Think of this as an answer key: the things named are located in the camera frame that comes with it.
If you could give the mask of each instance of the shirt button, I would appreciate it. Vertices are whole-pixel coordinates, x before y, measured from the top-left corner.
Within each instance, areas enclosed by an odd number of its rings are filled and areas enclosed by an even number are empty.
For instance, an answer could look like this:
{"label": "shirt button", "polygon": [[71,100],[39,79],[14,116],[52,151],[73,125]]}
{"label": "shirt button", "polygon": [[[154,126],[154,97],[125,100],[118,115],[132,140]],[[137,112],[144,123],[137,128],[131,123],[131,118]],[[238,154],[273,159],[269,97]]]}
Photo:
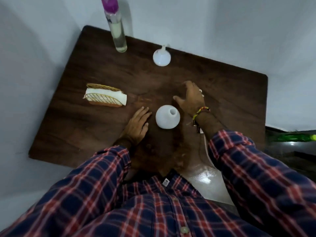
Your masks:
{"label": "shirt button", "polygon": [[187,234],[190,232],[190,229],[188,227],[181,227],[180,232],[181,234]]}

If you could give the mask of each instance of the red and yellow thread bracelet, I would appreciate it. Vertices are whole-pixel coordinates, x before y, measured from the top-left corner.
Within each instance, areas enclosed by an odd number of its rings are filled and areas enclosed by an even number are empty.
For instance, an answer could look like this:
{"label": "red and yellow thread bracelet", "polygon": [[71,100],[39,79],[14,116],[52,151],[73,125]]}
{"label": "red and yellow thread bracelet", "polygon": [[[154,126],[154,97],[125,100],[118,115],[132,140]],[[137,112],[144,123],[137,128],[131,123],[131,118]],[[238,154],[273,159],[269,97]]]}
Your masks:
{"label": "red and yellow thread bracelet", "polygon": [[193,116],[193,118],[192,118],[192,121],[193,121],[193,124],[196,124],[195,123],[195,118],[201,113],[201,111],[202,110],[210,110],[208,107],[206,107],[206,106],[204,106],[204,107],[201,107],[198,111],[197,111],[197,113],[195,113],[195,115]]}

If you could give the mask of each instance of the person's left hand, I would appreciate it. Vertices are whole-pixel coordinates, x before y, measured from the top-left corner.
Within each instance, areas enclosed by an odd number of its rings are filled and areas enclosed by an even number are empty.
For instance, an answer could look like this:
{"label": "person's left hand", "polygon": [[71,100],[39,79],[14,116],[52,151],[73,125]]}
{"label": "person's left hand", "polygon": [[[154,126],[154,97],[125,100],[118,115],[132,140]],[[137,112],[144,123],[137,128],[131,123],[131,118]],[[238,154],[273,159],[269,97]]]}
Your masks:
{"label": "person's left hand", "polygon": [[129,139],[132,144],[137,145],[145,137],[148,131],[148,123],[145,124],[151,112],[149,108],[140,108],[130,119],[120,138]]}

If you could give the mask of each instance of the hand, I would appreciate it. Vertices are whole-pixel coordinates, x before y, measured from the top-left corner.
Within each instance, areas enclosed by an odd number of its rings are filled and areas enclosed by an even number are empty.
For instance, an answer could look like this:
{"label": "hand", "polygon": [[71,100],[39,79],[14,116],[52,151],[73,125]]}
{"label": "hand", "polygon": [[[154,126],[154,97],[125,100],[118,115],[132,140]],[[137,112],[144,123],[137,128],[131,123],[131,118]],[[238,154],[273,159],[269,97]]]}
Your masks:
{"label": "hand", "polygon": [[132,144],[137,145],[145,137],[148,131],[148,123],[145,124],[151,112],[148,112],[149,108],[142,107],[130,119],[120,138],[129,139]]}
{"label": "hand", "polygon": [[174,96],[173,99],[185,113],[188,113],[193,117],[201,107],[205,106],[204,98],[200,92],[200,88],[195,83],[190,80],[185,81],[184,83],[187,88],[186,99],[183,100],[178,96]]}

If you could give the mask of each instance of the shirt sleeve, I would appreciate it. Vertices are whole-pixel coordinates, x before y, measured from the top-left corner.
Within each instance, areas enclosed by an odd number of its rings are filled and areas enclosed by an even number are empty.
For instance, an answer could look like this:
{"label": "shirt sleeve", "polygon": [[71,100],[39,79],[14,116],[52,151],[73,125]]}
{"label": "shirt sleeve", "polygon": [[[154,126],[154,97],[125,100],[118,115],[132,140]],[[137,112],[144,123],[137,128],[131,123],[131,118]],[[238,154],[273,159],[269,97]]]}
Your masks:
{"label": "shirt sleeve", "polygon": [[0,236],[68,236],[114,206],[117,188],[130,167],[128,150],[114,146],[54,184]]}
{"label": "shirt sleeve", "polygon": [[209,156],[241,218],[273,236],[316,233],[316,184],[310,179],[235,131],[219,131],[209,143]]}

